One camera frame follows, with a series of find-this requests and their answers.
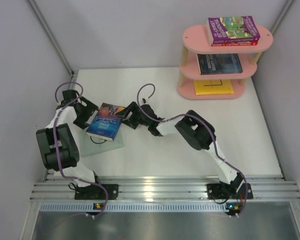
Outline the blue Jane Eyre book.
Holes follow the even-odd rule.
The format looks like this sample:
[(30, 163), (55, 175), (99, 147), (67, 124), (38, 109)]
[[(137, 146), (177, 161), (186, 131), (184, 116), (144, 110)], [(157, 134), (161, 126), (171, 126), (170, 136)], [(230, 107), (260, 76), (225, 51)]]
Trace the blue Jane Eyre book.
[(122, 118), (116, 114), (125, 107), (102, 103), (98, 112), (86, 130), (90, 137), (113, 141), (120, 129)]

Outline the purple 117-Storey Treehouse book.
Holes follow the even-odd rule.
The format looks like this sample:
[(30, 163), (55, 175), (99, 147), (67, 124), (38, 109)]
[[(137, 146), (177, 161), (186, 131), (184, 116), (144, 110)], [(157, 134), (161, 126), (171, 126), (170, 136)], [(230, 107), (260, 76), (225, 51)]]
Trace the purple 117-Storey Treehouse book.
[(255, 42), (261, 37), (252, 16), (209, 17), (206, 28), (212, 44)]

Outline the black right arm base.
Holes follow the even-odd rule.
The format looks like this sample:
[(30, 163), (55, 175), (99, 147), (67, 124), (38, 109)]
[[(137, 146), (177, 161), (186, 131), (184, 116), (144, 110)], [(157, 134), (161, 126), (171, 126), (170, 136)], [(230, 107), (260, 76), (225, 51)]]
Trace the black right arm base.
[(230, 184), (224, 182), (209, 183), (206, 185), (209, 200), (238, 200), (240, 197), (251, 200), (254, 198), (251, 185), (245, 183), (240, 173), (236, 174)]

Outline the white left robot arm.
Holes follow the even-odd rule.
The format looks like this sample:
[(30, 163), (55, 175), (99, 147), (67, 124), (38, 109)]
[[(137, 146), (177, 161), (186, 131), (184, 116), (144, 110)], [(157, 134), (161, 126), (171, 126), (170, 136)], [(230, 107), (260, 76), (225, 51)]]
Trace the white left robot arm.
[(64, 90), (62, 96), (51, 122), (36, 132), (43, 165), (74, 180), (80, 190), (97, 199), (103, 194), (103, 186), (96, 173), (80, 161), (80, 135), (99, 108), (76, 90)]

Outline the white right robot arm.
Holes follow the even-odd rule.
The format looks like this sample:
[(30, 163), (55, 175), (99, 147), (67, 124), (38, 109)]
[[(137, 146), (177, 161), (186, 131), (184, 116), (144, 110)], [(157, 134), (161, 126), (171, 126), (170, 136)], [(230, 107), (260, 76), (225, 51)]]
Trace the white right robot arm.
[(227, 162), (217, 142), (214, 127), (195, 111), (189, 110), (185, 114), (164, 119), (158, 117), (149, 104), (138, 105), (133, 101), (115, 115), (130, 128), (146, 126), (155, 137), (180, 134), (194, 150), (206, 151), (213, 160), (220, 181), (218, 185), (228, 198), (236, 198), (242, 190), (249, 191), (241, 171)]

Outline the yellow hangman book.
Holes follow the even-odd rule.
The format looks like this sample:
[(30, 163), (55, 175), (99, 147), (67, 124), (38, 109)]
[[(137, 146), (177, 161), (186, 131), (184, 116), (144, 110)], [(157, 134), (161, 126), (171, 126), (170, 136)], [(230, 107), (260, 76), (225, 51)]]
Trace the yellow hangman book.
[(193, 85), (196, 95), (228, 95), (235, 92), (230, 79), (194, 80)]

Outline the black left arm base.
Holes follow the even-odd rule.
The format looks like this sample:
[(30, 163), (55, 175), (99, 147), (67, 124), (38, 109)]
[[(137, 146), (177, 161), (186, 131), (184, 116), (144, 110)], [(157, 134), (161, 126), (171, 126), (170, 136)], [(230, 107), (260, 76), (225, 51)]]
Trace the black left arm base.
[[(101, 184), (108, 193), (109, 200), (116, 200), (119, 194), (118, 184)], [(69, 189), (75, 192), (75, 200), (105, 200), (106, 192), (95, 185), (89, 185), (86, 187), (78, 187), (74, 183), (68, 184)]]

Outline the dark blue Nineteen Eighty-Four book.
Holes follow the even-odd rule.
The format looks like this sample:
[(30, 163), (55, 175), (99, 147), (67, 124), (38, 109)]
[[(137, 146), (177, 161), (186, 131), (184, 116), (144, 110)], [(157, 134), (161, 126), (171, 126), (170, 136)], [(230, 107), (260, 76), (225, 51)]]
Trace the dark blue Nineteen Eighty-Four book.
[(243, 68), (237, 53), (197, 54), (201, 75), (241, 74)]

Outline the red 13-Storey Treehouse book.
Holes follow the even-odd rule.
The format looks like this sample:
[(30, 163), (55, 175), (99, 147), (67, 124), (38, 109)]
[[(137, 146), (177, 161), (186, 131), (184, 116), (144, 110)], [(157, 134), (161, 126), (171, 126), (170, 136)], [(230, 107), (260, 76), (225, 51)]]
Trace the red 13-Storey Treehouse book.
[(211, 41), (210, 45), (212, 47), (236, 47), (236, 46), (256, 46), (258, 44), (258, 40), (255, 41)]

